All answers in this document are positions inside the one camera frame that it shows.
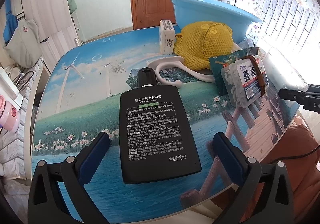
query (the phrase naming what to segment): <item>bottle cap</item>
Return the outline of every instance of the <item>bottle cap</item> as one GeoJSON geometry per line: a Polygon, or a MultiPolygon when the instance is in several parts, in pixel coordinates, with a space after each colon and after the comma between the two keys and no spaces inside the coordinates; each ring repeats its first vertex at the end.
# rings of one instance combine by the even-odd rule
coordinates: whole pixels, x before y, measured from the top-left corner
{"type": "Polygon", "coordinates": [[[148,67],[138,71],[138,88],[146,85],[158,85],[154,69],[148,67]]]}

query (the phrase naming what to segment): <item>metal screw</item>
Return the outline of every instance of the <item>metal screw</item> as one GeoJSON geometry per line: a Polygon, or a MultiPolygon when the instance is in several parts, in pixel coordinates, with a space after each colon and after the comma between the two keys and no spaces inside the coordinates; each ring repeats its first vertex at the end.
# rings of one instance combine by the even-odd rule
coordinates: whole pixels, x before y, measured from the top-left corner
{"type": "Polygon", "coordinates": [[[249,163],[252,163],[252,164],[254,164],[254,163],[256,163],[256,158],[254,158],[254,157],[248,157],[248,162],[249,163]]]}
{"type": "Polygon", "coordinates": [[[69,156],[69,157],[67,158],[67,163],[72,163],[74,160],[75,160],[75,157],[74,157],[74,156],[69,156]]]}
{"type": "Polygon", "coordinates": [[[44,161],[44,160],[41,160],[41,161],[39,161],[38,165],[39,165],[39,166],[44,166],[44,163],[45,163],[45,161],[44,161]]]}
{"type": "Polygon", "coordinates": [[[284,163],[281,162],[281,161],[279,161],[279,162],[277,163],[277,165],[280,166],[280,167],[284,167],[284,163]]]}

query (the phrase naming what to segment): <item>table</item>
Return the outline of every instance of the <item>table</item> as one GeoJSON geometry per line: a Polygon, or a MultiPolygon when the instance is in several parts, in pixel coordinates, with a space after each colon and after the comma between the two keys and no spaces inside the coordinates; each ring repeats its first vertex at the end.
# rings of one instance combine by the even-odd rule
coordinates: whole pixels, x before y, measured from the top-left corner
{"type": "MultiPolygon", "coordinates": [[[[55,66],[39,106],[32,143],[33,171],[39,160],[62,162],[90,144],[100,131],[109,134],[111,147],[84,187],[110,223],[160,218],[212,198],[231,184],[218,158],[212,158],[214,134],[224,132],[246,156],[260,161],[299,108],[295,102],[280,100],[277,91],[307,88],[275,49],[261,54],[270,87],[248,108],[232,107],[228,96],[217,95],[213,83],[198,81],[179,69],[163,70],[167,80],[179,78],[184,82],[179,93],[202,171],[166,181],[126,185],[118,146],[120,94],[136,87],[137,72],[147,61],[163,57],[159,54],[158,30],[154,27],[121,33],[72,49],[55,66]],[[68,69],[72,64],[76,69],[68,69]]],[[[71,214],[80,219],[65,187],[60,187],[71,214]]]]}

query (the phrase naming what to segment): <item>pink cup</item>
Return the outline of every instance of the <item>pink cup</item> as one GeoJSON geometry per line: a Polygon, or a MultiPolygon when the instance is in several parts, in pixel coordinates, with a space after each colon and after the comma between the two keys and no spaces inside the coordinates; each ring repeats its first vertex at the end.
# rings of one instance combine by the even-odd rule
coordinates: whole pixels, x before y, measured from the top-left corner
{"type": "Polygon", "coordinates": [[[20,112],[0,95],[0,125],[15,133],[19,127],[20,112]]]}

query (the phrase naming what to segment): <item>white plastic hanger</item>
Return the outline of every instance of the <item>white plastic hanger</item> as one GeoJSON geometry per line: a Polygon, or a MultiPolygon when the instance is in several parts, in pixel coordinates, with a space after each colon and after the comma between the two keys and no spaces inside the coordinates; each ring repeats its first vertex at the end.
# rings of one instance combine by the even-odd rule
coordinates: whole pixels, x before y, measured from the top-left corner
{"type": "Polygon", "coordinates": [[[177,88],[181,88],[181,86],[182,86],[181,80],[176,80],[175,82],[169,82],[160,76],[161,70],[168,69],[168,68],[174,68],[174,67],[178,67],[178,68],[186,71],[187,73],[189,73],[190,75],[194,76],[195,78],[197,78],[201,81],[215,82],[214,77],[212,75],[205,75],[205,74],[201,74],[201,73],[195,72],[193,70],[190,70],[189,68],[184,66],[183,63],[184,63],[183,57],[170,56],[170,57],[160,58],[160,59],[157,59],[152,62],[147,62],[147,66],[156,71],[156,76],[157,76],[158,81],[164,85],[173,85],[173,86],[176,86],[177,88]]]}

